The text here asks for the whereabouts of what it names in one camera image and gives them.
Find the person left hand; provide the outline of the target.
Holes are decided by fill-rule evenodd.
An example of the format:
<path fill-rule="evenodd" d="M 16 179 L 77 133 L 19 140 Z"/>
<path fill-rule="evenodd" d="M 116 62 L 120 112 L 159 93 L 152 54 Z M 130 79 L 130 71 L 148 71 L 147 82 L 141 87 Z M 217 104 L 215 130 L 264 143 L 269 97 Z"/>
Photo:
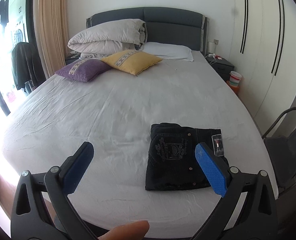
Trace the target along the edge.
<path fill-rule="evenodd" d="M 117 226 L 99 237 L 99 240 L 141 240 L 149 231 L 149 222 L 137 222 Z"/>

